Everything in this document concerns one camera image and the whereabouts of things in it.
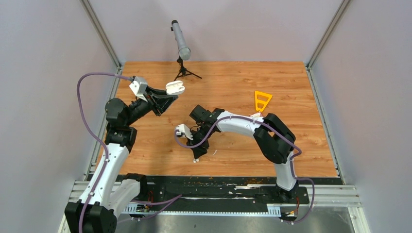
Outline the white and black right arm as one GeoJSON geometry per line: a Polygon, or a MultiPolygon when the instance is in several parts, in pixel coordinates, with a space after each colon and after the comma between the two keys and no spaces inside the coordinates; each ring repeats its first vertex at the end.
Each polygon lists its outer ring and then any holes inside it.
{"type": "Polygon", "coordinates": [[[220,108],[211,112],[200,105],[189,116],[197,124],[196,130],[187,130],[186,146],[191,148],[194,159],[207,153],[208,139],[215,132],[251,137],[263,156],[274,164],[278,198],[288,203],[297,197],[298,181],[291,168],[292,145],[296,137],[278,116],[269,113],[266,117],[247,117],[220,108]]]}

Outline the white oval earbud case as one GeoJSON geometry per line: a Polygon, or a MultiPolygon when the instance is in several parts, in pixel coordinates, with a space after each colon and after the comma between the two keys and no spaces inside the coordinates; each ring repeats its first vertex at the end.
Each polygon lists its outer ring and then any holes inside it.
{"type": "Polygon", "coordinates": [[[167,95],[180,95],[185,91],[184,82],[177,80],[165,85],[167,95]]]}

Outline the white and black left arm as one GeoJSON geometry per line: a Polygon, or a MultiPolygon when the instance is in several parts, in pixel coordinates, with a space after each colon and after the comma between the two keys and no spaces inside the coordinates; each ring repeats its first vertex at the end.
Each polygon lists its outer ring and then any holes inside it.
{"type": "Polygon", "coordinates": [[[158,90],[146,87],[136,101],[127,105],[119,98],[105,105],[106,136],[100,141],[103,154],[87,188],[76,202],[65,207],[65,217],[72,233],[113,233],[120,214],[133,199],[144,200],[149,188],[145,175],[128,173],[113,191],[120,168],[136,141],[137,129],[131,125],[149,112],[162,115],[184,92],[184,87],[158,90]]]}

